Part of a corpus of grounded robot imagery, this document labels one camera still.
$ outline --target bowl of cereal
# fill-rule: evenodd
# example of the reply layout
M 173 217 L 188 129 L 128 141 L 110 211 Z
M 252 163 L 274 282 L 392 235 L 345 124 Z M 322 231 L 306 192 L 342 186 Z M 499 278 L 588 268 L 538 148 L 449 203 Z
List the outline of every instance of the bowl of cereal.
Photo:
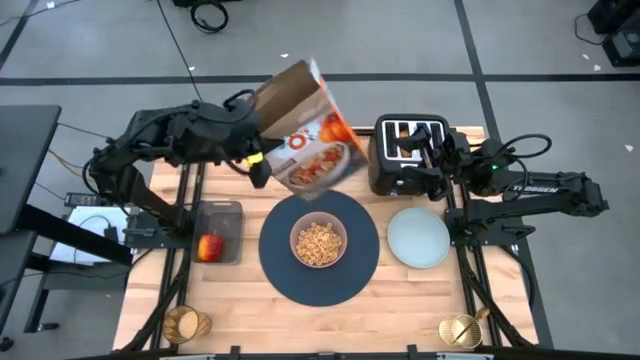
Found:
M 312 268 L 326 268 L 337 263 L 344 255 L 347 229 L 329 213 L 312 212 L 293 225 L 290 244 L 298 261 Z

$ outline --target cereal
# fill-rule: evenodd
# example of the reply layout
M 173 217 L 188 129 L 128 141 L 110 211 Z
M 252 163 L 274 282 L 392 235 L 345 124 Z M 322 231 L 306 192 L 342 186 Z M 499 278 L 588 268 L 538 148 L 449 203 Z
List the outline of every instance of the cereal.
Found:
M 342 239 L 327 226 L 311 223 L 306 231 L 301 231 L 296 245 L 296 253 L 308 265 L 325 265 L 338 258 Z

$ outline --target gold cup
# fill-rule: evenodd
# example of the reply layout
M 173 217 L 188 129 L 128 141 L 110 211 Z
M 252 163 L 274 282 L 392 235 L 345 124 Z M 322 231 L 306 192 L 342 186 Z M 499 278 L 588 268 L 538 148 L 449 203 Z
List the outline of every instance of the gold cup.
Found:
M 162 323 L 162 334 L 172 344 L 183 344 L 211 331 L 211 319 L 196 309 L 181 305 L 169 311 Z
M 482 342 L 482 327 L 478 320 L 469 315 L 445 318 L 440 322 L 438 332 L 442 341 L 449 346 L 458 345 L 465 349 L 473 349 Z

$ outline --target white plate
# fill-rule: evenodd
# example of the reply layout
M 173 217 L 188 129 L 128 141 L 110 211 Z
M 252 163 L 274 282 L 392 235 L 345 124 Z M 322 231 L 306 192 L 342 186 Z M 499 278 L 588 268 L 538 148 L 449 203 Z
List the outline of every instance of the white plate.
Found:
M 420 269 L 438 265 L 449 253 L 449 231 L 442 219 L 425 208 L 409 208 L 395 214 L 387 228 L 393 254 Z

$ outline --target brown bowl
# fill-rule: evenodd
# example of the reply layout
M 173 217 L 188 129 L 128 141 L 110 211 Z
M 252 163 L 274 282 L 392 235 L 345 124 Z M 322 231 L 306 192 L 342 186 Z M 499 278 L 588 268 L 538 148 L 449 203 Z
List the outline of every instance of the brown bowl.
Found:
M 331 230 L 333 230 L 334 233 L 340 236 L 340 239 L 342 240 L 342 246 L 340 246 L 340 249 L 338 250 L 338 257 L 330 263 L 326 263 L 324 265 L 309 265 L 302 261 L 300 256 L 298 256 L 296 245 L 298 245 L 298 236 L 300 236 L 300 231 L 306 231 L 307 229 L 309 229 L 311 227 L 311 223 L 313 222 L 323 226 L 326 226 L 327 223 L 331 223 Z M 291 229 L 291 234 L 289 235 L 289 243 L 291 245 L 291 252 L 293 252 L 293 255 L 296 257 L 296 259 L 298 259 L 298 261 L 308 267 L 314 269 L 322 269 L 337 263 L 338 260 L 342 258 L 342 255 L 344 255 L 344 251 L 347 249 L 347 229 L 344 228 L 344 225 L 340 220 L 338 220 L 337 217 L 326 212 L 316 211 L 308 213 L 307 215 L 301 217 L 300 219 L 298 219 L 298 221 L 296 221 L 296 223 L 293 225 L 293 228 Z

